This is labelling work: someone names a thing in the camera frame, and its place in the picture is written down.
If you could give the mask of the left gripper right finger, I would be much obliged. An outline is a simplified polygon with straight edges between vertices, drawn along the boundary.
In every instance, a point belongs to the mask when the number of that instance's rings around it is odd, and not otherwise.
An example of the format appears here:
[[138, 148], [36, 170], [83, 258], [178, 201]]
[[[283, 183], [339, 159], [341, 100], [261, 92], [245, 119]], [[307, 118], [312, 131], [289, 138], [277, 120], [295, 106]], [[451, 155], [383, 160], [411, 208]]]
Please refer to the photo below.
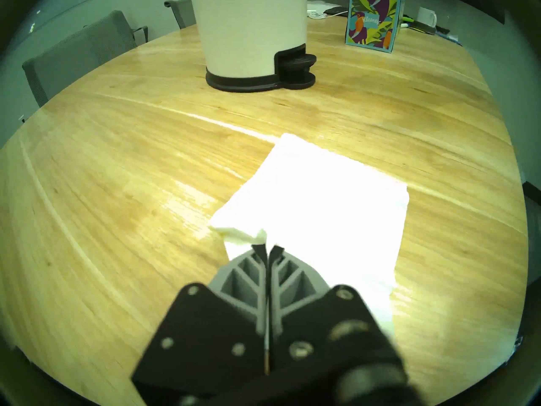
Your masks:
[[419, 405], [397, 351], [359, 292], [330, 287], [275, 246], [269, 254], [269, 405]]

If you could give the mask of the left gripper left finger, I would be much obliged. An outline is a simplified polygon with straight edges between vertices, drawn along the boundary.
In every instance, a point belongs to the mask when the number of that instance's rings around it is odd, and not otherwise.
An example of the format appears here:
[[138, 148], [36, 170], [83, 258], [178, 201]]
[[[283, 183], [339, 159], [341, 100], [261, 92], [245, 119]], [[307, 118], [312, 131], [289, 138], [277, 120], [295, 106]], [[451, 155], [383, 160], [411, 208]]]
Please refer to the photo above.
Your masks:
[[183, 287], [131, 381], [145, 405], [195, 405], [268, 370], [268, 256], [255, 245]]

